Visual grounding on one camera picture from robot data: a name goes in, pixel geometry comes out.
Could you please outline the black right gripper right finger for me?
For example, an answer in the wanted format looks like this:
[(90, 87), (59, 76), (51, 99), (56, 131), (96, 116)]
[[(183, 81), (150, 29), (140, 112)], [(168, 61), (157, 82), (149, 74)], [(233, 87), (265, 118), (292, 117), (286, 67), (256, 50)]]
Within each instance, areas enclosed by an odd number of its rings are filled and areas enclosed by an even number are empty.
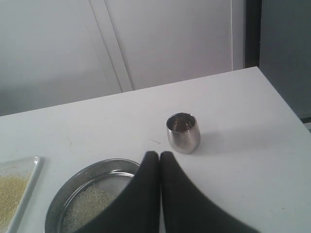
[(162, 208), (167, 233), (256, 233), (207, 198), (170, 151), (160, 155)]

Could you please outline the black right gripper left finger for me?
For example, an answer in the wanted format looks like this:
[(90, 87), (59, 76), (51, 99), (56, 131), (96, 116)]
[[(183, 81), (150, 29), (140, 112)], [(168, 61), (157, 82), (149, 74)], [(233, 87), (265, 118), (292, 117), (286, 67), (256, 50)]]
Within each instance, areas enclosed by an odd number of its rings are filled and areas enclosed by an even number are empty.
[(157, 233), (160, 221), (159, 157), (145, 153), (124, 190), (78, 233)]

